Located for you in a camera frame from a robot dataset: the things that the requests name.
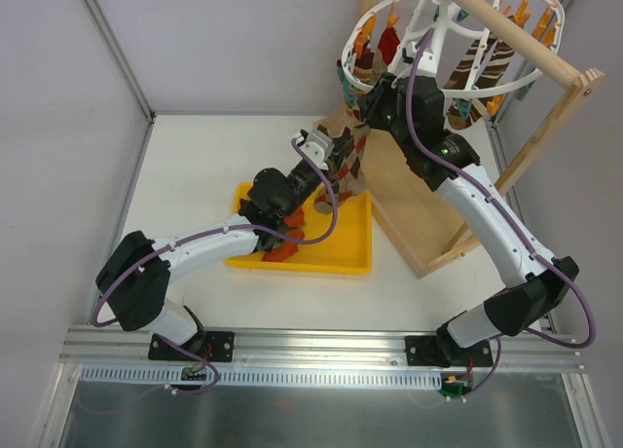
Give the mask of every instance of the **vent grille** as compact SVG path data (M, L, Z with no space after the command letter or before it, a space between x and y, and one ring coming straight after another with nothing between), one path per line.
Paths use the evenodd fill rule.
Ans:
M135 383L157 385L196 385L196 381L182 381L183 366L169 365L83 365L81 379L85 382ZM439 390L439 372L418 370L315 370L272 368L219 368L219 385L245 387L339 387L388 388L404 390ZM206 382L213 379L211 372L203 370Z

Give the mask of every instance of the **wooden base board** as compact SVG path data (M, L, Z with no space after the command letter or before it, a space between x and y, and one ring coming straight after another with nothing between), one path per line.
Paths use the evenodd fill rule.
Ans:
M463 220L409 170L386 131L372 131L363 170L375 219L419 278L478 244L444 251Z

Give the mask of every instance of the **gray floor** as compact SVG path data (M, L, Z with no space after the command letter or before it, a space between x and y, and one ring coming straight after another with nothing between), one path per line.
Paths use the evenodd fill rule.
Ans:
M92 409L149 387L83 383ZM435 392L217 387L70 415L63 447L580 447L560 376L498 374L466 404Z

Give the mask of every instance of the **red cloth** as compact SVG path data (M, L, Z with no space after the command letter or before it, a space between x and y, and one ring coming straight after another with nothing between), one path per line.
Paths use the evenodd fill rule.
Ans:
M393 60L393 56L396 55L396 49L400 45L400 38L396 34L396 30L393 27L387 27L381 39L379 39L379 50L383 54L383 61L385 65L389 65Z

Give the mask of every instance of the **white wall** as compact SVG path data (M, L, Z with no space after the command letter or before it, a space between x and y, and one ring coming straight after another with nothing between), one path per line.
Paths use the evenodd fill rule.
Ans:
M623 387L617 383L623 364L621 1L580 0L569 15L561 56L580 70L601 68L606 82L518 184L528 225L555 252L579 264L577 283L598 320L598 339L585 354L613 446L623 446ZM507 155L518 151L560 95L543 79L512 107L501 125ZM571 298L557 322L563 331L586 332L586 319Z
M318 115L340 99L359 0L98 1L156 111ZM454 67L468 45L444 58Z
M31 446L145 120L79 0L0 0L0 444Z

